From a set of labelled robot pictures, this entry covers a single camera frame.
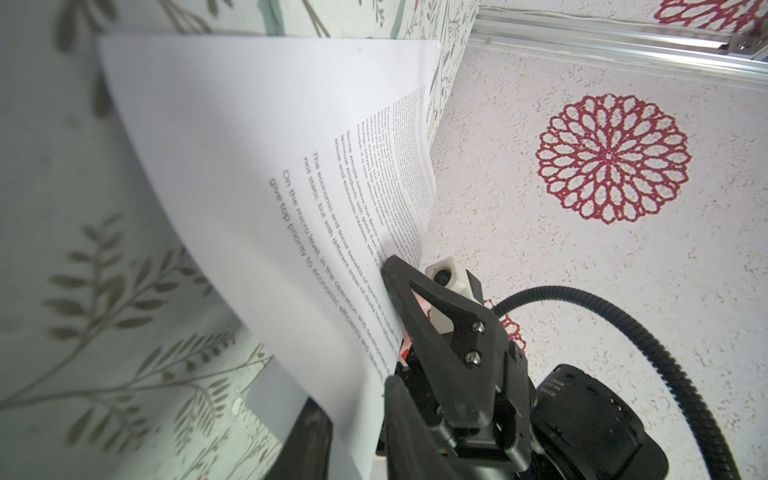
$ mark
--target black cable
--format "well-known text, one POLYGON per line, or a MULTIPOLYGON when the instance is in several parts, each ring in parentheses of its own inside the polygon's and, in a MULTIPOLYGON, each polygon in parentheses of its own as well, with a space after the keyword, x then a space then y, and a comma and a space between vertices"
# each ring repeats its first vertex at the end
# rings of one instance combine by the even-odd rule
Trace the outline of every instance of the black cable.
POLYGON ((523 290, 494 306, 493 313, 502 317, 519 306, 540 300, 575 303, 598 314, 618 328, 640 349, 669 387, 680 410, 683 411, 690 430, 694 433, 710 477, 713 480, 741 479, 733 455, 707 404, 672 355, 645 327, 613 303, 569 286, 537 286, 523 290))

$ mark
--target paper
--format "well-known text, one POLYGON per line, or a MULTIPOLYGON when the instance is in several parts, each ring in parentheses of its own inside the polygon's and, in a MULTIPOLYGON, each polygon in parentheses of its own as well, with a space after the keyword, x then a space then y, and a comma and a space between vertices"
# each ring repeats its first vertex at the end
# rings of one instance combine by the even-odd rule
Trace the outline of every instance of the paper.
POLYGON ((379 268, 419 263, 438 43, 119 35, 99 49, 187 249, 368 478, 402 340, 379 268))

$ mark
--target red medallion design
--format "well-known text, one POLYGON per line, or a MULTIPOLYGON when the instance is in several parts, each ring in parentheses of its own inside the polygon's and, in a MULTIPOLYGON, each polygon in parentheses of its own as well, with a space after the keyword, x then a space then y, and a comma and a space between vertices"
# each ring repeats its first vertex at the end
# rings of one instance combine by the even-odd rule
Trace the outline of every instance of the red medallion design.
POLYGON ((634 222, 658 213, 688 180, 686 135, 633 95, 566 105, 540 138, 538 173, 547 191, 583 218, 634 222))
POLYGON ((749 34, 760 30, 768 0, 663 0, 654 18, 660 23, 749 34))

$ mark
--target bolt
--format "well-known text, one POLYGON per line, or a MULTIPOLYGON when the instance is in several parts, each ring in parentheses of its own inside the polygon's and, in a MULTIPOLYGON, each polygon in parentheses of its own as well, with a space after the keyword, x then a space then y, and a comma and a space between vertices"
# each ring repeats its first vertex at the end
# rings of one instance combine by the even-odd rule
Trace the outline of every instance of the bolt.
POLYGON ((435 282, 446 286, 451 281, 451 270, 444 268, 435 274, 435 282))
POLYGON ((480 366, 480 354, 477 353, 475 350, 472 350, 470 353, 467 353, 467 355, 464 357, 464 361, 467 363, 474 363, 477 366, 480 366))

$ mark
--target floral tablecloth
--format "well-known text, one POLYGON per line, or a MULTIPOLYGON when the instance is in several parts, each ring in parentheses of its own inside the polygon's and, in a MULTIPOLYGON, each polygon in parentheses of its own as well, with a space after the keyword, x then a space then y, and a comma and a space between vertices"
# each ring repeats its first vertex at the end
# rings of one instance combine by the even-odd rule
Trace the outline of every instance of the floral tablecloth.
POLYGON ((270 358, 184 251, 112 111, 112 31, 431 38, 429 140, 476 0, 11 0, 0 176, 0 478, 260 478, 270 358))

